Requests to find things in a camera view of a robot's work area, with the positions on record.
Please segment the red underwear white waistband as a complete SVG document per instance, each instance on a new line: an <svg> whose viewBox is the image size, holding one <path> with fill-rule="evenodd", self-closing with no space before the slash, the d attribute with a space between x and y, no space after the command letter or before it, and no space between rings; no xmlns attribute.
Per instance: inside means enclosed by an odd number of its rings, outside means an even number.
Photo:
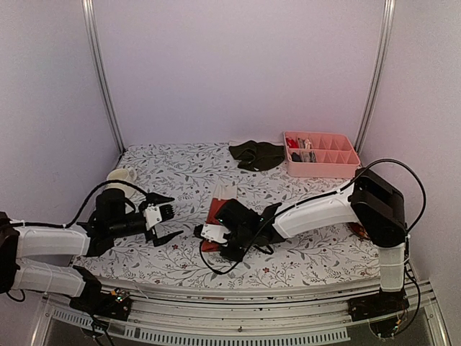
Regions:
<svg viewBox="0 0 461 346"><path fill-rule="evenodd" d="M204 233L208 232L209 230L218 231L221 235L224 234L224 227L220 225L215 215L219 211L219 209L224 206L226 202L228 202L231 199L237 198L237 191L238 188L236 185L227 185L223 183L219 183L216 185L215 190L212 194L212 201L210 204L210 209L208 211L207 220L201 232L202 237L204 237ZM216 240L206 239L205 243L201 246L201 250L203 252L218 252L219 246L220 243L218 243Z"/></svg>

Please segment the left robot arm white sleeve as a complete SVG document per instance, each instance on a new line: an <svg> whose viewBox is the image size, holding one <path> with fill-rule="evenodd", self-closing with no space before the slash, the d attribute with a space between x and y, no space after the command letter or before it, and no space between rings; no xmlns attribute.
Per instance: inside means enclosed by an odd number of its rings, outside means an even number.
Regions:
<svg viewBox="0 0 461 346"><path fill-rule="evenodd" d="M87 255L91 237L80 227L66 229L14 221L1 212L1 293L30 290L69 297L72 309L89 316L126 321L133 301L123 290L105 293L101 282L79 266L60 267L36 256Z"/></svg>

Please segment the robot arm white sleeve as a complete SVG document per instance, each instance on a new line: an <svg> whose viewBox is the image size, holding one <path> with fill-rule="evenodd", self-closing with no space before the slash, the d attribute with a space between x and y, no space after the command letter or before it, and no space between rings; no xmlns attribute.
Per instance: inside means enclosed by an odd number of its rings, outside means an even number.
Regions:
<svg viewBox="0 0 461 346"><path fill-rule="evenodd" d="M283 239L291 239L339 223L360 224L378 254L380 289L364 298L348 300L352 320L408 309L404 289L408 231L403 194L372 170L358 169L351 181L335 190L277 211L272 226Z"/></svg>
<svg viewBox="0 0 461 346"><path fill-rule="evenodd" d="M101 282L79 266L60 267L36 256L87 255L91 237L80 227L66 229L14 221L1 212L1 293L30 290L69 297L72 309L89 316L126 321L133 301L123 290L105 293Z"/></svg>

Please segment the right robot arm white sleeve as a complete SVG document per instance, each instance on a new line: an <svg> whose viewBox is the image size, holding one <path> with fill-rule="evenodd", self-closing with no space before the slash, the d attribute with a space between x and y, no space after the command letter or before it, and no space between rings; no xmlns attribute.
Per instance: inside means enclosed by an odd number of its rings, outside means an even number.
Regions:
<svg viewBox="0 0 461 346"><path fill-rule="evenodd" d="M380 289L364 298L348 300L352 320L408 309L404 289L408 231L403 194L372 170L358 169L351 181L335 190L277 211L272 226L283 239L291 239L339 223L360 224L378 254Z"/></svg>

